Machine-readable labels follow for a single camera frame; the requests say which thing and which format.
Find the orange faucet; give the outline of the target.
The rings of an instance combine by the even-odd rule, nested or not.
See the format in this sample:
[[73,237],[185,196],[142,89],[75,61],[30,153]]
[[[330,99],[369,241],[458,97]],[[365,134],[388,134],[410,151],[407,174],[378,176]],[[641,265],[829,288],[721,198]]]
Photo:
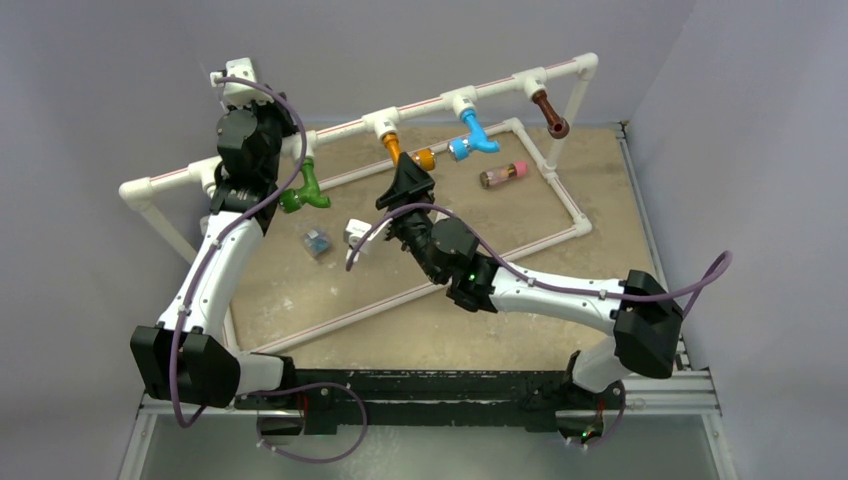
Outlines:
[[396,132],[383,134],[380,137],[380,141],[389,153],[394,166],[399,164],[399,160],[402,155],[407,155],[416,165],[425,171],[432,171],[436,167],[435,153],[431,148],[423,148],[414,151],[404,150],[400,146],[399,137]]

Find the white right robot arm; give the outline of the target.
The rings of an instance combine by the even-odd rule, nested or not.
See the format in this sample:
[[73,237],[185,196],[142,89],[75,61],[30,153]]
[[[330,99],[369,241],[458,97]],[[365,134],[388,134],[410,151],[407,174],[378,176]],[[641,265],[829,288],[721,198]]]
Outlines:
[[674,370],[683,310],[657,279],[632,270],[592,280],[537,272],[495,256],[461,219],[434,221],[435,181],[401,153],[388,190],[375,202],[387,236],[410,253],[427,279],[444,285],[469,312],[520,312],[573,321],[604,334],[577,353],[561,381],[564,399],[584,407],[628,374],[667,379]]

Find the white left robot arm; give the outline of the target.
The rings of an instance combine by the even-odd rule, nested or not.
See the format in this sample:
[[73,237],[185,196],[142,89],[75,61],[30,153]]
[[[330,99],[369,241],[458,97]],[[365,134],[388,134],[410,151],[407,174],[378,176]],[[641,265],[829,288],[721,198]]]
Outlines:
[[250,257],[266,234],[275,205],[283,140],[297,133],[276,106],[231,107],[217,123],[214,193],[201,250],[173,301],[153,326],[139,326],[130,349],[146,393],[225,407],[259,391],[272,408],[297,399],[291,361],[269,354],[233,353],[223,344],[225,316]]

